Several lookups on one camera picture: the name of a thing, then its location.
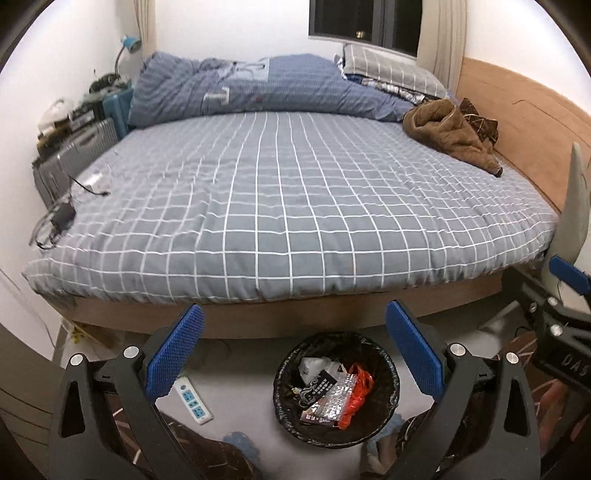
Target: blue gripper pad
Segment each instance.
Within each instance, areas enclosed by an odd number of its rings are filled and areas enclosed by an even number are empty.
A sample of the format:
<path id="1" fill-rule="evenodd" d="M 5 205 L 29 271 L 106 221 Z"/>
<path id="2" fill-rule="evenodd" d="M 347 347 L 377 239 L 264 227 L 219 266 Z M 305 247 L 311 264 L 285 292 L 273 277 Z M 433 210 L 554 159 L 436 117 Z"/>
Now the blue gripper pad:
<path id="1" fill-rule="evenodd" d="M 558 255 L 550 258 L 548 266 L 553 276 L 562 280 L 579 295 L 586 295 L 591 291 L 588 276 L 574 265 L 562 260 Z"/>
<path id="2" fill-rule="evenodd" d="M 421 392 L 439 401 L 445 391 L 444 366 L 397 301 L 388 304 L 386 328 Z"/>
<path id="3" fill-rule="evenodd" d="M 174 381 L 203 332 L 203 310 L 199 305 L 189 308 L 146 370 L 146 397 L 152 403 L 170 392 Z"/>

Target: metal screw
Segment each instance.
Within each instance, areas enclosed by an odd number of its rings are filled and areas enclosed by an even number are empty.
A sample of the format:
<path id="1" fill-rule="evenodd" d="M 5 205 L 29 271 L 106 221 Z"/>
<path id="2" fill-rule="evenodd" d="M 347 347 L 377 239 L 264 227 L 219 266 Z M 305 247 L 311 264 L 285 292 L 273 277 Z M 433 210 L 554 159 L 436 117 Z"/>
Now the metal screw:
<path id="1" fill-rule="evenodd" d="M 449 349 L 455 356 L 462 356 L 466 354 L 466 347 L 460 345 L 459 343 L 454 343 Z"/>
<path id="2" fill-rule="evenodd" d="M 550 333 L 555 337 L 559 337 L 562 335 L 562 327 L 558 323 L 555 323 L 550 327 Z"/>
<path id="3" fill-rule="evenodd" d="M 139 353 L 139 348 L 137 348 L 135 345 L 129 346 L 127 347 L 124 352 L 123 352 L 123 356 L 125 358 L 135 358 Z"/>
<path id="4" fill-rule="evenodd" d="M 513 352 L 509 352 L 509 353 L 506 355 L 506 357 L 507 357 L 507 361 L 508 361 L 510 364 L 513 364 L 513 365 L 515 365 L 516 363 L 518 363 L 518 362 L 519 362 L 519 357 L 518 357 L 516 354 L 514 354 Z"/>
<path id="5" fill-rule="evenodd" d="M 76 365 L 80 365 L 82 363 L 82 360 L 84 360 L 84 357 L 77 353 L 75 355 L 72 355 L 72 358 L 70 358 L 70 363 L 74 366 Z"/>

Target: wooden headboard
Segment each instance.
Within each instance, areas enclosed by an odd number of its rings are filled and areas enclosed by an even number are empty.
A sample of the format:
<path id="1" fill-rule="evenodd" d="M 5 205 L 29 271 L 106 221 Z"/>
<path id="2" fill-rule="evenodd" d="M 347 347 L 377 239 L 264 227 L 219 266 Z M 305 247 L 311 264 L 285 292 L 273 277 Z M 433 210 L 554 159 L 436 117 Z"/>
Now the wooden headboard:
<path id="1" fill-rule="evenodd" d="M 591 116 L 532 79 L 470 58 L 464 58 L 457 97 L 499 121 L 496 149 L 562 210 L 573 142 L 591 157 Z"/>

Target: white power strip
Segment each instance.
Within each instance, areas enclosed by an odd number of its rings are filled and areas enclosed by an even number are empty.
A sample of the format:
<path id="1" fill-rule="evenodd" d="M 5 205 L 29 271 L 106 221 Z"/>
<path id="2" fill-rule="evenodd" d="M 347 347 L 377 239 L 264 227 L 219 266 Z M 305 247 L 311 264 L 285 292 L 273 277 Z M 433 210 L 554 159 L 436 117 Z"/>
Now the white power strip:
<path id="1" fill-rule="evenodd" d="M 213 415 L 203 403 L 203 400 L 197 395 L 197 390 L 191 384 L 187 377 L 178 377 L 174 381 L 174 388 L 181 396 L 185 407 L 191 412 L 191 416 L 195 421 L 203 425 L 210 420 L 213 420 Z"/>

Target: blue desk lamp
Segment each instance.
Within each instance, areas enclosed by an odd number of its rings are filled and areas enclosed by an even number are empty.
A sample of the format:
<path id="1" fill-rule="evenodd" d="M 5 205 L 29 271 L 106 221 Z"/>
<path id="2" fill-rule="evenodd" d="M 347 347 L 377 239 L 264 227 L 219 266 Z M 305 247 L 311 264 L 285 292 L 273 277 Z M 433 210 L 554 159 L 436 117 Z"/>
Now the blue desk lamp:
<path id="1" fill-rule="evenodd" d="M 140 38 L 129 37 L 127 35 L 121 39 L 121 43 L 123 44 L 123 46 L 121 47 L 121 50 L 119 51 L 119 54 L 117 55 L 117 59 L 115 60 L 115 74 L 116 75 L 119 74 L 119 59 L 121 58 L 121 54 L 123 53 L 123 51 L 127 49 L 129 53 L 136 53 L 142 47 L 142 41 Z"/>

